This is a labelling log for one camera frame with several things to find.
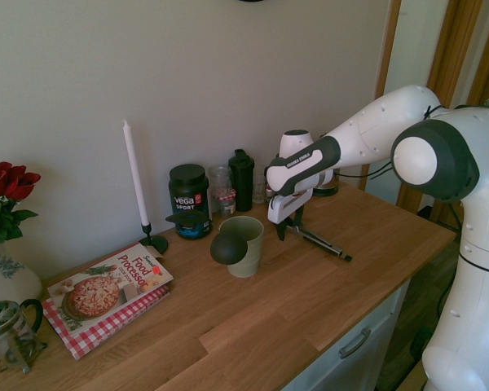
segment french press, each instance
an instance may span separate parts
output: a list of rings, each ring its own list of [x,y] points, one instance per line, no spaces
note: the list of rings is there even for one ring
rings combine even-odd
[[[33,305],[36,310],[34,324],[29,325],[24,310]],[[47,347],[36,332],[42,324],[42,303],[28,299],[18,305],[14,301],[0,301],[0,371],[20,367],[27,373],[29,364],[38,352]]]

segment cookbook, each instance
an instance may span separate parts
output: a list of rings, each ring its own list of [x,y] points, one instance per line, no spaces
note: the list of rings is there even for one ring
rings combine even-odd
[[[169,287],[163,285],[150,293],[141,296],[127,307],[110,314],[94,326],[76,336],[70,336],[67,328],[59,315],[58,309],[51,299],[42,303],[43,314],[64,342],[65,347],[79,360],[95,347],[104,343],[110,336],[116,334],[123,327],[138,318],[141,314],[150,310],[169,295]]]
[[[173,279],[140,243],[47,288],[70,336]]]

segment franka emika logo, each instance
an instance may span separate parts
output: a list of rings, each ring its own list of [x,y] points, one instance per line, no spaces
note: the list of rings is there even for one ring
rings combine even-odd
[[[309,152],[305,153],[304,155],[299,156],[297,159],[290,161],[286,165],[286,168],[289,169],[289,168],[293,167],[294,165],[298,165],[299,163],[302,163],[304,160],[308,159],[310,156],[311,156],[311,154]]]

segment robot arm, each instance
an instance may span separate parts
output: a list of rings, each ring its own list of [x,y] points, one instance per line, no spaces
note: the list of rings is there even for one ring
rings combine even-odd
[[[307,132],[287,132],[267,170],[277,193],[268,218],[284,222],[313,187],[331,180],[333,169],[387,157],[410,187],[445,202],[461,200],[456,278],[423,353],[425,390],[489,391],[489,108],[431,114],[437,106],[430,90],[409,86],[370,103],[315,143]]]
[[[279,157],[267,170],[268,185],[276,193],[270,221],[278,224],[303,206],[314,187],[332,180],[333,169],[390,157],[395,139],[439,105],[431,90],[407,86],[373,101],[316,142],[305,130],[285,133]]]

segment blue floral pattern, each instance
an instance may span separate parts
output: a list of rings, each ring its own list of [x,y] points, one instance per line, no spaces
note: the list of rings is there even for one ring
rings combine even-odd
[[[12,279],[18,270],[25,269],[25,265],[14,261],[12,257],[0,256],[0,270],[6,279]]]

